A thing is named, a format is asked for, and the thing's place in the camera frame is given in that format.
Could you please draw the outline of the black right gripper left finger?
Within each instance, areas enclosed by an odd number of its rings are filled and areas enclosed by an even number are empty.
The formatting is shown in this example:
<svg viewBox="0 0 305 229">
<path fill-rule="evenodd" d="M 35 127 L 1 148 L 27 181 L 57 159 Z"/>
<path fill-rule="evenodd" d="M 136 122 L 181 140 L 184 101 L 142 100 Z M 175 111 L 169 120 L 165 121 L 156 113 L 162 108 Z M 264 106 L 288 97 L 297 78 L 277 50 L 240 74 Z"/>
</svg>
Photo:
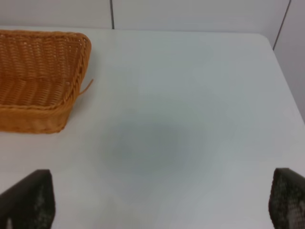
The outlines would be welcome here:
<svg viewBox="0 0 305 229">
<path fill-rule="evenodd" d="M 2 229 L 50 229 L 55 218 L 52 174 L 38 169 L 0 195 Z"/>
</svg>

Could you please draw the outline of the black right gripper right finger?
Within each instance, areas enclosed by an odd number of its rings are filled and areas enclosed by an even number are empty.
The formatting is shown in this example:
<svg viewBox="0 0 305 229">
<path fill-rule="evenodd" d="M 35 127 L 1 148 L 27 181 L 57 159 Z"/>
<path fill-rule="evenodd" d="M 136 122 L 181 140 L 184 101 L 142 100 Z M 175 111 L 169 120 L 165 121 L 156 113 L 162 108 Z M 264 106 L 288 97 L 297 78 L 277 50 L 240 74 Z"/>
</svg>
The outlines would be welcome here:
<svg viewBox="0 0 305 229">
<path fill-rule="evenodd" d="M 275 229 L 303 229 L 305 178 L 289 168 L 276 168 L 268 210 Z"/>
</svg>

